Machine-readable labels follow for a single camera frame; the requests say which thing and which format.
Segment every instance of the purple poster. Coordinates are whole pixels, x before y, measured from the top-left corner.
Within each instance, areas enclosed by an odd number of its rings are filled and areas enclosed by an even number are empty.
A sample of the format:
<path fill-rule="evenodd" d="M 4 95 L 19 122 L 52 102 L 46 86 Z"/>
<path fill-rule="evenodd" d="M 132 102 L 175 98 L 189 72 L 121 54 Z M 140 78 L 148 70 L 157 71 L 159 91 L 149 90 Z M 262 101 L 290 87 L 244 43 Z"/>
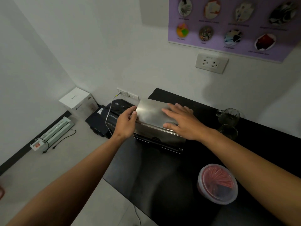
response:
<path fill-rule="evenodd" d="M 281 63 L 301 39 L 301 0 L 169 0 L 168 41 Z"/>

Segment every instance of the metal bread box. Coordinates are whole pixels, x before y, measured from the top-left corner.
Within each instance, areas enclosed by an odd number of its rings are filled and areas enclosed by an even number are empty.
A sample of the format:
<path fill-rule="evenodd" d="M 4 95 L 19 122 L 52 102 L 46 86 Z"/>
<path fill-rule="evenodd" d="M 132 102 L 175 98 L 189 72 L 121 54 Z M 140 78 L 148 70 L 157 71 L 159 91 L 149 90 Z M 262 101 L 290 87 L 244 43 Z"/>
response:
<path fill-rule="evenodd" d="M 137 106 L 137 121 L 134 137 L 160 144 L 163 148 L 182 153 L 186 141 L 172 130 L 163 128 L 164 123 L 178 125 L 177 121 L 167 116 L 161 109 L 169 109 L 167 103 L 151 99 L 141 99 Z"/>

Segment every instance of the black baseboard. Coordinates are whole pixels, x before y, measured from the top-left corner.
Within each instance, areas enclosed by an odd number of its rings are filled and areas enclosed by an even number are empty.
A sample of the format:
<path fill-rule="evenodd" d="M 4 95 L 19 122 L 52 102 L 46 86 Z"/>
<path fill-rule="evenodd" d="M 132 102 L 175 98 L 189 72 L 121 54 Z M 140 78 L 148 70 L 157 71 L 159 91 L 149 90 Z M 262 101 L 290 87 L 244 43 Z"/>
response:
<path fill-rule="evenodd" d="M 22 158 L 27 152 L 31 150 L 30 144 L 38 137 L 43 135 L 46 131 L 48 131 L 52 126 L 54 126 L 57 122 L 59 122 L 63 117 L 69 117 L 71 113 L 66 111 L 63 115 L 61 115 L 58 119 L 56 119 L 51 125 L 49 125 L 46 129 L 44 129 L 40 134 L 38 134 L 35 138 L 33 138 L 28 144 L 26 144 L 23 148 L 21 148 L 16 154 L 11 156 L 5 163 L 0 166 L 0 176 L 7 171 L 12 165 L 14 165 L 20 158 Z"/>

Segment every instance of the glass cup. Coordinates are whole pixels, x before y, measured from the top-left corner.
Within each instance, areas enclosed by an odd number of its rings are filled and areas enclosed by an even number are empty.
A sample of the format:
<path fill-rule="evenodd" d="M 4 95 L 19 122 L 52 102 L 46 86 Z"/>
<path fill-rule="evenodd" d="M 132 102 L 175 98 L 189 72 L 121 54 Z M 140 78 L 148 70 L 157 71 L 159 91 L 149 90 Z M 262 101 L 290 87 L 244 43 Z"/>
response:
<path fill-rule="evenodd" d="M 219 117 L 221 124 L 228 124 L 235 127 L 239 121 L 240 113 L 236 109 L 228 108 L 226 110 L 218 110 L 216 115 Z"/>
<path fill-rule="evenodd" d="M 228 137 L 231 140 L 235 140 L 238 136 L 238 131 L 231 125 L 223 124 L 218 131 L 222 133 L 225 137 Z"/>

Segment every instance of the white box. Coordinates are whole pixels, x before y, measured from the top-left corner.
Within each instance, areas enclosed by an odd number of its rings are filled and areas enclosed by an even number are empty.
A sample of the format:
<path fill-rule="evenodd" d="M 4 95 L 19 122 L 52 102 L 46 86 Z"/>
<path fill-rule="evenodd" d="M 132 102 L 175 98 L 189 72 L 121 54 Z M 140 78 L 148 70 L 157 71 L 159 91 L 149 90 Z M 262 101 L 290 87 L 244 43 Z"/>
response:
<path fill-rule="evenodd" d="M 98 109 L 98 105 L 92 95 L 77 87 L 59 101 L 63 103 L 72 114 L 83 119 L 87 119 Z"/>

